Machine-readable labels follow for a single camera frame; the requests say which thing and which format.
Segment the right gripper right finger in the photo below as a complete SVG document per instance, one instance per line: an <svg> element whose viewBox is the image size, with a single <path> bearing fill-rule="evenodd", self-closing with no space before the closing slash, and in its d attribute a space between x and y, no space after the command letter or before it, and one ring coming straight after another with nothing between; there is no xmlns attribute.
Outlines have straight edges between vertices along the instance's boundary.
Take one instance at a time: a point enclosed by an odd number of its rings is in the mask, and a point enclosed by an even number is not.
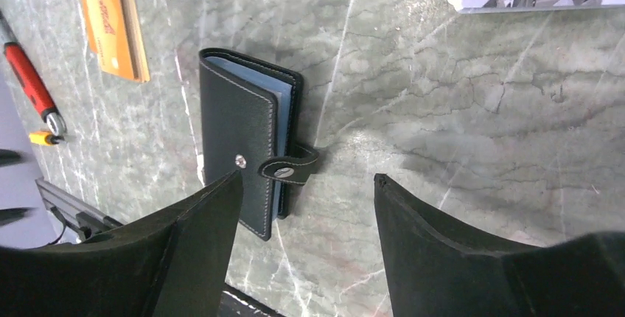
<svg viewBox="0 0 625 317"><path fill-rule="evenodd" d="M374 208L395 316L622 316L624 233L547 247L490 234L385 174Z"/></svg>

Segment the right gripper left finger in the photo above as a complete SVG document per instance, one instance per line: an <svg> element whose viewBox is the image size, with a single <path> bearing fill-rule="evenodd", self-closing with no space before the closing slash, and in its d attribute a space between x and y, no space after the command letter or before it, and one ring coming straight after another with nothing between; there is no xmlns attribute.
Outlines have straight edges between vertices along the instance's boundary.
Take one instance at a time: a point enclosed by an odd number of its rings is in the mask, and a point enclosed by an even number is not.
<svg viewBox="0 0 625 317"><path fill-rule="evenodd" d="M1 249L3 316L215 316L242 207L239 172L79 244Z"/></svg>

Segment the black leather card holder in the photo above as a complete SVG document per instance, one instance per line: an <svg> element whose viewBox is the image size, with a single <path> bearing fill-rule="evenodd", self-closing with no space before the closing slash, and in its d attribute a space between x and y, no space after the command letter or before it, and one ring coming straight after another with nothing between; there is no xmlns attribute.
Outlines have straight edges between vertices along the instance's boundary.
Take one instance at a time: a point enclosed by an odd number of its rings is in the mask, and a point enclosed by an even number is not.
<svg viewBox="0 0 625 317"><path fill-rule="evenodd" d="M222 48L199 51L204 177L238 170L239 222L261 240L290 214L289 188L315 172L319 153L296 138L304 77Z"/></svg>

